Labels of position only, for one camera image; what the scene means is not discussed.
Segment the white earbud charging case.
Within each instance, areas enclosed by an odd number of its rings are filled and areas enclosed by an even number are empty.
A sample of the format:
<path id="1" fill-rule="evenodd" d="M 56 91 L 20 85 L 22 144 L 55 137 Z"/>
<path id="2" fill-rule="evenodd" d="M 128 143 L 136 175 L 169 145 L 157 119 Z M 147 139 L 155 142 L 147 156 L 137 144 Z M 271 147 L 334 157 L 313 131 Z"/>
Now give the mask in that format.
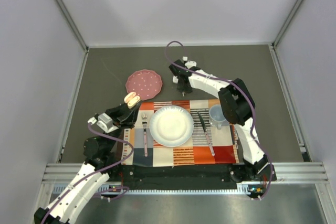
<path id="1" fill-rule="evenodd" d="M 173 83 L 178 84 L 178 77 L 176 76 L 173 77 Z"/>

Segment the pink earbud charging case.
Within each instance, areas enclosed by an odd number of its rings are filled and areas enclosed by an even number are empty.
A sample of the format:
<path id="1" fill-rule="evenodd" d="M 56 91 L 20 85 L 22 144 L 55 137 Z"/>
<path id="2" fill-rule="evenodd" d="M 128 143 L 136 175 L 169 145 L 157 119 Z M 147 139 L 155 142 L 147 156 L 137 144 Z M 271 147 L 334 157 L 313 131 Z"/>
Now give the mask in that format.
<path id="1" fill-rule="evenodd" d="M 129 109 L 133 108 L 137 103 L 140 102 L 140 96 L 136 92 L 130 92 L 124 97 L 124 103 Z"/>

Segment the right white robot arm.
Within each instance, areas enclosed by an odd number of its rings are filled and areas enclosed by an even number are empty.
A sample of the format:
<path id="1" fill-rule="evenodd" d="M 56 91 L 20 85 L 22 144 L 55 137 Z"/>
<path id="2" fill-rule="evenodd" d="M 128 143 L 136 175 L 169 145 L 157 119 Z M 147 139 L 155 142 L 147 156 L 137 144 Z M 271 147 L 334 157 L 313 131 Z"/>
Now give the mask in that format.
<path id="1" fill-rule="evenodd" d="M 245 83 L 237 78 L 233 81 L 220 79 L 202 69 L 186 67 L 187 62 L 177 60 L 169 69 L 174 76 L 174 83 L 181 93 L 202 90 L 219 99 L 225 119 L 234 125 L 243 148 L 245 174 L 251 180 L 263 177 L 271 169 L 269 158 L 260 146 L 255 127 L 255 103 Z"/>

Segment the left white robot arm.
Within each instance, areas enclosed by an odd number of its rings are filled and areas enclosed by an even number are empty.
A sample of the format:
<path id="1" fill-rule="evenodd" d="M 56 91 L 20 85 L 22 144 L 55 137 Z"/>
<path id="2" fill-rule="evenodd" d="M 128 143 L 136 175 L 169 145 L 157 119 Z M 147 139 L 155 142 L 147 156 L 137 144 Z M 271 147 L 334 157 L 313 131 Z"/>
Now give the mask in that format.
<path id="1" fill-rule="evenodd" d="M 132 129 L 138 118 L 141 103 L 123 103 L 88 120 L 88 129 L 95 134 L 85 141 L 86 159 L 80 170 L 64 191 L 45 208 L 34 213 L 34 223 L 75 223 L 80 212 L 97 190 L 119 174 L 118 166 L 134 152 L 134 146 L 118 136 L 125 129 Z M 112 149 L 115 143 L 126 144 L 129 154 L 119 161 Z"/>

